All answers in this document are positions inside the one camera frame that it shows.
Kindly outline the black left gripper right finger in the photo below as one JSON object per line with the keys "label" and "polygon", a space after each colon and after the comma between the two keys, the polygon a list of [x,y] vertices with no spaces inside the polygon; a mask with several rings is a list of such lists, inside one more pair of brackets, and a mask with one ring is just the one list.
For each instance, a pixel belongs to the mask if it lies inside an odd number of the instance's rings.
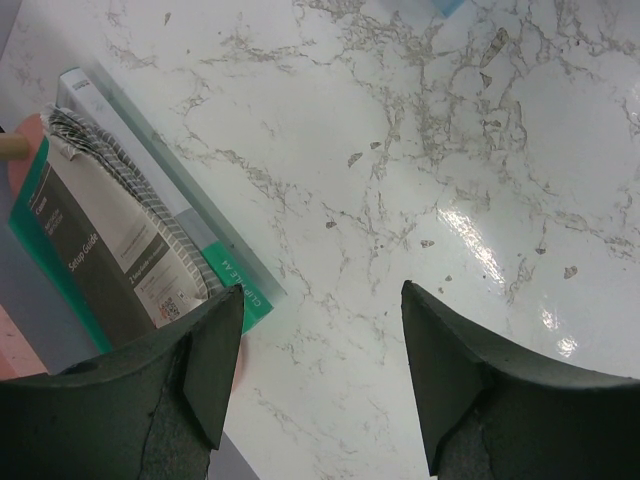
{"label": "black left gripper right finger", "polygon": [[429,472],[440,479],[635,479],[639,383],[551,359],[414,282],[402,323]]}

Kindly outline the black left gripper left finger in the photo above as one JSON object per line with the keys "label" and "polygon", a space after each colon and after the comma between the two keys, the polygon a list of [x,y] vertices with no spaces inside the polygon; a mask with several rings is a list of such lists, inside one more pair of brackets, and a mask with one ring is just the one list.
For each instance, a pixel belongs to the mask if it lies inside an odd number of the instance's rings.
{"label": "black left gripper left finger", "polygon": [[220,446],[244,316],[230,287],[56,374],[1,385],[5,479],[202,479]]}

